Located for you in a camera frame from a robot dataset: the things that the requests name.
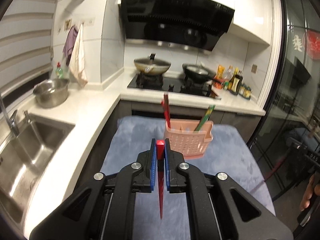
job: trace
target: frying pan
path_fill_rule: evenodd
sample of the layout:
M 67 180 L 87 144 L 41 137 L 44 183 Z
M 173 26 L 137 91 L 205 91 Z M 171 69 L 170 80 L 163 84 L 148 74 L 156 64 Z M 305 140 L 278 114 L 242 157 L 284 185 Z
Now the frying pan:
M 211 71 L 207 68 L 200 67 L 199 65 L 193 65 L 193 64 L 183 64 L 182 65 L 183 71 L 185 75 L 192 79 L 193 82 L 197 84 L 202 84 L 204 82 L 207 82 L 209 80 L 214 80 L 214 77 L 216 73 L 214 71 Z
M 155 55 L 156 54 L 153 53 L 149 58 L 135 59 L 134 65 L 139 71 L 145 73 L 146 75 L 161 75 L 170 68 L 171 62 L 155 59 Z

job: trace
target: pan lid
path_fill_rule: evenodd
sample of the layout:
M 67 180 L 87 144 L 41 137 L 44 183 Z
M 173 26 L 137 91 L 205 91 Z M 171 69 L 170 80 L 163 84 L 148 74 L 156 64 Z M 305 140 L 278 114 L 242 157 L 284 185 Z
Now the pan lid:
M 171 66 L 171 62 L 162 59 L 155 59 L 156 54 L 152 53 L 149 58 L 135 59 L 135 63 L 151 65 L 151 66 Z
M 205 69 L 201 68 L 199 65 L 194 65 L 194 64 L 183 64 L 183 68 L 186 68 L 187 70 L 190 70 L 192 72 L 201 74 L 201 75 L 208 75 L 209 72 L 206 71 Z

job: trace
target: red sticker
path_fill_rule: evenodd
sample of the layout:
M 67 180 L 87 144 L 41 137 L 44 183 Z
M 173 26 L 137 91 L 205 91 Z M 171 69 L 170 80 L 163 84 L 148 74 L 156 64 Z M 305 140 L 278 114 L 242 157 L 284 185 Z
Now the red sticker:
M 320 33 L 306 31 L 303 35 L 303 47 L 306 48 L 307 35 L 307 54 L 312 59 L 320 59 Z

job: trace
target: stove knob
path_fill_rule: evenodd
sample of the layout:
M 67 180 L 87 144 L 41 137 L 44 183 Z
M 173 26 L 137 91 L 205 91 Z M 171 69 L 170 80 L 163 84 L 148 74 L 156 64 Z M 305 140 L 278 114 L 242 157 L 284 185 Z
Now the stove knob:
M 168 90 L 168 91 L 169 91 L 169 92 L 173 92 L 173 88 L 174 88 L 174 85 L 173 85 L 173 84 L 170 84 L 170 85 L 169 85 L 169 90 Z

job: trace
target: blue gripper pad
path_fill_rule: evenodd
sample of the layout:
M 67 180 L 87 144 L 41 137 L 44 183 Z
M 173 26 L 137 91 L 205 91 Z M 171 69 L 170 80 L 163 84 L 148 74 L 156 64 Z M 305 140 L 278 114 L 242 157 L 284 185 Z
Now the blue gripper pad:
M 153 156 L 152 156 L 151 178 L 150 178 L 150 186 L 152 191 L 155 189 L 155 184 L 156 184 L 156 169 L 157 169 L 157 147 L 155 143 L 155 148 L 153 150 Z
M 169 189 L 170 189 L 170 170 L 169 170 L 167 144 L 164 144 L 164 166 L 165 166 L 165 182 L 167 184 L 167 190 L 169 191 Z

